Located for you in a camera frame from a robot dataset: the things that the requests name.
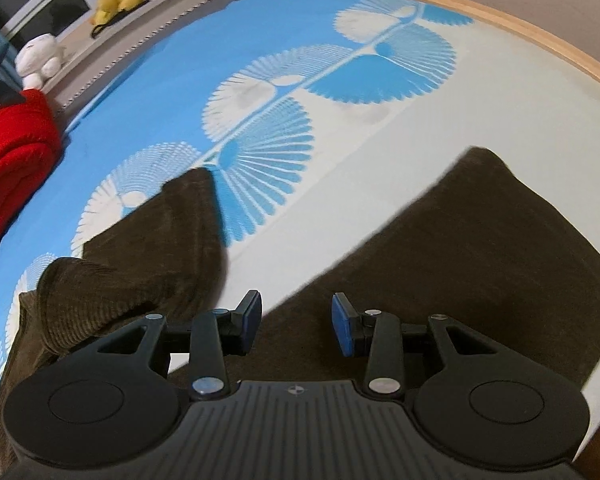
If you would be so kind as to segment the dark brown corduroy pants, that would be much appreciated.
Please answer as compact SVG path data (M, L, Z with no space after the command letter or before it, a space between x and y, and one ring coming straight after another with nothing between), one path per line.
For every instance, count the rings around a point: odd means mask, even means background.
M20 297L0 382L1 479L575 479L600 362L600 254L485 148L471 148L360 248L265 311L250 351L224 358L230 392L187 395L186 342L162 374L174 400L93 400L88 352L155 313L218 308L214 179L193 169ZM507 351L505 400L402 399L362 389L332 296L408 324L443 314Z

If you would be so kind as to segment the blue and white bedsheet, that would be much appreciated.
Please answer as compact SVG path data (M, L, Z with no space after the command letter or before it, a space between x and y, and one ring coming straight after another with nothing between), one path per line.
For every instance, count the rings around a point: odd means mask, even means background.
M95 79L61 161L0 245L0 379L19 297L196 167L214 179L219 303L267 309L343 259L470 146L600 254L600 82L416 0L210 0Z

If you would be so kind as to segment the red blanket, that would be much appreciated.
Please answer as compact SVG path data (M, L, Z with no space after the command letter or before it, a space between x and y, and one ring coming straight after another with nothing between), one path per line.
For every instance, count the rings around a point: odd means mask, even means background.
M0 108L0 243L62 153L62 135L45 94L21 95L23 103Z

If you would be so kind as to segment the grey mattress edge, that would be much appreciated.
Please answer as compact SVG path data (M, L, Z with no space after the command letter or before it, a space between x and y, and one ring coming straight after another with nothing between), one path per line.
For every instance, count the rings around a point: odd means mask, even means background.
M68 125L91 99L159 41L236 1L199 0L187 8L178 6L171 16L151 10L146 25L120 22L105 30L46 91L58 124Z

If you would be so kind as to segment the white plush toy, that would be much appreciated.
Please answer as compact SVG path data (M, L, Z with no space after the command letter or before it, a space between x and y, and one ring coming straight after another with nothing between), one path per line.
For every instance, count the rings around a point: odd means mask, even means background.
M15 58L15 68L25 89L41 90L46 80L55 77L64 62L64 48L52 34L28 41Z

